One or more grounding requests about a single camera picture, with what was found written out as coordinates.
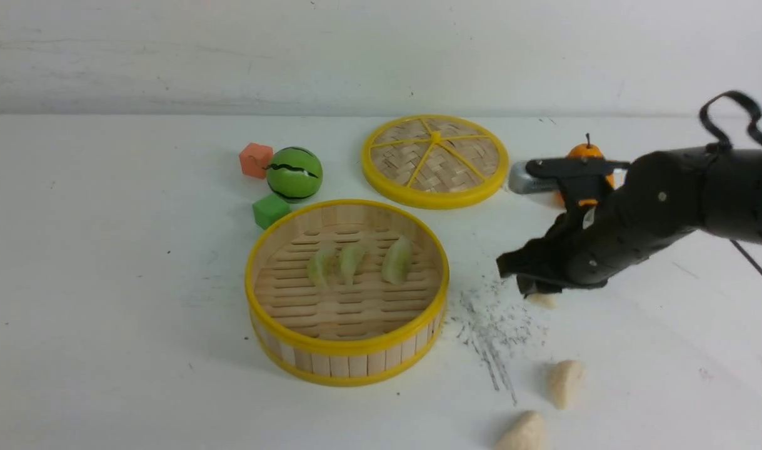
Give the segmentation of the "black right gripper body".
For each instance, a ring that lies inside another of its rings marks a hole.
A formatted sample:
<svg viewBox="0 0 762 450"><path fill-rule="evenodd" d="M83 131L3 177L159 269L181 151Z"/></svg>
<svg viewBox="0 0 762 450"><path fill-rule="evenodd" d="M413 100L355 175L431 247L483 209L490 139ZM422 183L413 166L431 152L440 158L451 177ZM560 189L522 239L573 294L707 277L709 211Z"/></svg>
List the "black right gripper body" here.
<svg viewBox="0 0 762 450"><path fill-rule="evenodd" d="M615 190L595 205L568 208L541 238L497 260L521 294L603 288L609 278L692 233L709 154L655 151L610 178Z"/></svg>

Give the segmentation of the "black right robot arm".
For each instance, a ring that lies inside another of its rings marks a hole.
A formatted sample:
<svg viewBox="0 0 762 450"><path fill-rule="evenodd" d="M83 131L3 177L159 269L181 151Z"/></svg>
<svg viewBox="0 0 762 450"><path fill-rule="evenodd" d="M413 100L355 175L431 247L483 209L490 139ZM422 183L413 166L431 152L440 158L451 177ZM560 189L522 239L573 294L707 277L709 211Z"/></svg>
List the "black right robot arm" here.
<svg viewBox="0 0 762 450"><path fill-rule="evenodd" d="M524 173L554 182L564 197L544 236L496 260L524 296L603 288L695 231L762 245L762 150L696 147L632 162L552 157L528 161Z"/></svg>

